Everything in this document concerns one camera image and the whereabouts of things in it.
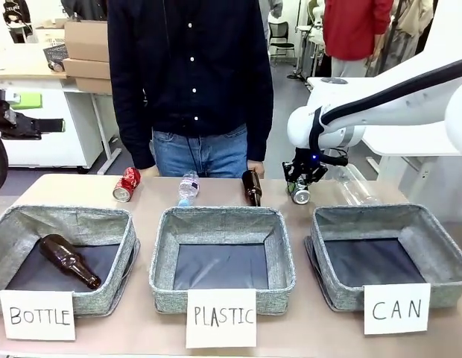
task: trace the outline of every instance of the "clear plastic bottle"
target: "clear plastic bottle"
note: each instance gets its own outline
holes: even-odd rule
[[[334,167],[333,178],[339,183],[342,196],[348,205],[378,205],[380,200],[367,179],[353,165]]]
[[[183,176],[180,187],[178,188],[178,197],[180,199],[179,207],[189,207],[193,205],[194,198],[200,191],[198,174],[190,171]]]

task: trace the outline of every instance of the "red jacket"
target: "red jacket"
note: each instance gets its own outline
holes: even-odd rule
[[[339,60],[363,60],[373,53],[375,35],[390,24],[393,0],[326,0],[326,53]]]

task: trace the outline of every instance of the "fabric bin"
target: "fabric bin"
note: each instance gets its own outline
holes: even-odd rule
[[[223,250],[229,254],[226,260],[220,260]],[[200,271],[200,279],[190,278],[203,255],[203,264],[209,266]],[[241,255],[246,264],[237,266]],[[261,265],[265,282],[259,275]],[[296,281],[284,218],[264,207],[168,209],[159,222],[149,278],[159,313],[185,313],[188,289],[255,288],[257,313],[281,315]]]
[[[133,247],[139,248],[130,213],[91,207],[11,207],[0,218],[0,290],[14,279],[37,241],[51,233],[64,236],[76,246],[118,245],[108,276],[101,277],[101,286],[95,291],[72,293],[75,315],[110,313],[130,266]]]
[[[336,310],[363,310],[369,284],[430,283],[431,308],[453,307],[462,296],[462,251],[420,205],[320,207],[311,239]]]

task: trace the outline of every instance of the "brown glass bottle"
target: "brown glass bottle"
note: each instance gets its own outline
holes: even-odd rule
[[[252,206],[260,207],[262,190],[257,173],[253,170],[247,170],[243,173],[242,180],[246,199]]]
[[[55,233],[39,241],[40,253],[64,274],[71,274],[85,283],[90,289],[97,289],[102,281],[76,252],[74,246]]]

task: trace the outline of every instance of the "handwritten label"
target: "handwritten label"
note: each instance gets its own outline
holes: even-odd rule
[[[0,291],[6,337],[74,341],[72,292]]]
[[[365,334],[427,330],[430,292],[429,283],[365,286]]]
[[[255,289],[188,291],[187,348],[255,346]]]

